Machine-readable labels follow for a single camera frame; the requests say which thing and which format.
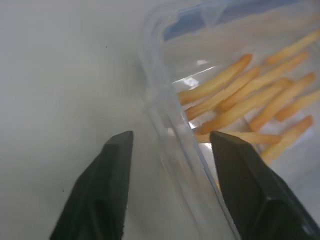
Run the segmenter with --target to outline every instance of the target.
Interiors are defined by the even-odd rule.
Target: gray surface
[[[139,122],[137,27],[163,2],[0,3],[0,239],[47,239],[79,173]],[[126,239],[197,239],[161,164],[132,169]]]

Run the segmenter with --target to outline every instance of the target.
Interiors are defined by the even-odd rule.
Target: clear plastic container
[[[179,201],[204,239],[219,232],[219,239],[239,236],[217,190],[211,146],[198,144],[192,131],[204,119],[189,123],[176,93],[212,79],[243,54],[254,56],[249,68],[263,64],[268,55],[318,28],[319,12],[317,0],[182,1],[156,8],[146,19],[140,41],[147,115]],[[286,74],[298,80],[316,73],[316,83],[303,95],[320,88],[319,42],[306,50],[308,60]],[[320,102],[302,114],[313,116],[312,136],[286,150],[272,169],[319,225]],[[244,131],[246,126],[241,119],[232,128]]]

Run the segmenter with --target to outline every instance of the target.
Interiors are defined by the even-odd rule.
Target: fries
[[[292,145],[309,127],[313,125],[314,121],[312,116],[307,116],[296,125],[285,131],[281,136],[282,139],[279,143],[269,146],[261,153],[262,159],[266,164],[271,164],[274,159],[290,145]]]
[[[281,136],[272,134],[260,134],[256,132],[236,132],[236,131],[220,131],[238,137],[250,144],[277,144],[281,140]],[[210,143],[210,133],[205,135],[195,135],[199,143]]]
[[[308,85],[313,83],[316,75],[312,72],[301,78],[291,87],[279,94],[270,104],[250,123],[250,128],[258,132],[267,122],[269,122],[274,115],[285,106],[293,97],[299,95]]]
[[[191,121],[196,117],[204,114],[207,111],[214,110],[215,107],[224,99],[234,94],[238,89],[243,87],[246,83],[254,79],[260,72],[260,67],[254,67],[249,70],[247,73],[243,74],[242,76],[238,77],[234,80],[228,87],[218,92],[213,97],[209,98],[208,100],[200,103],[197,106],[190,107],[185,111],[186,116]]]
[[[221,88],[224,84],[227,84],[236,75],[240,74],[251,62],[251,60],[252,54],[245,54],[236,63],[229,66],[212,80],[207,81],[194,89],[179,92],[177,95],[181,105],[194,102],[212,94],[214,91]]]
[[[275,67],[271,71],[267,72],[266,74],[255,78],[254,80],[248,82],[244,87],[239,89],[235,94],[228,97],[225,101],[221,102],[217,109],[221,112],[225,112],[229,110],[232,106],[237,104],[239,101],[246,98],[249,94],[254,91],[257,91],[264,86],[272,83],[275,79],[280,77],[287,71],[294,69],[298,64],[302,63],[308,57],[307,52],[303,52],[295,56],[289,61],[285,61],[284,63],[280,64],[279,66]]]
[[[233,106],[227,112],[222,113],[213,120],[204,123],[200,128],[200,134],[208,134],[212,130],[218,130],[232,124],[257,106],[261,106],[270,101],[275,95],[280,93],[284,88],[289,87],[291,84],[292,81],[287,78],[280,79],[260,94],[253,95],[252,97]]]
[[[294,44],[283,48],[282,50],[278,51],[277,53],[270,55],[266,58],[266,62],[268,64],[276,64],[283,59],[290,57],[300,51],[301,49],[307,47],[308,45],[314,43],[320,38],[320,29],[315,30],[308,36],[305,36],[295,42]]]
[[[320,99],[320,89],[310,93],[309,95],[300,97],[296,102],[283,108],[275,115],[275,119],[277,119],[279,122],[282,122],[285,119],[293,116],[295,113],[297,113],[301,109],[315,103],[319,99]]]

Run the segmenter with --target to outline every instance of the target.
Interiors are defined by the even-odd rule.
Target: food container
[[[211,145],[198,144],[192,130],[212,116],[189,122],[176,93],[212,79],[243,54],[253,54],[249,67],[263,65],[268,55],[318,28],[319,12],[317,0],[208,0],[163,5],[146,18],[140,39],[146,114],[179,202],[203,239],[239,236],[216,185]],[[302,95],[320,88],[319,43],[309,45],[309,58],[285,74],[298,80],[315,72],[316,82]],[[299,114],[312,115],[313,127],[271,168],[320,224],[320,102]],[[243,118],[231,128],[248,130],[248,122]]]

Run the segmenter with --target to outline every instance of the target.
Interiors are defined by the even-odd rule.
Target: white table surface
[[[137,29],[164,2],[1,1],[0,239],[48,239],[79,174],[139,121]],[[160,163],[132,169],[125,239],[197,239]]]

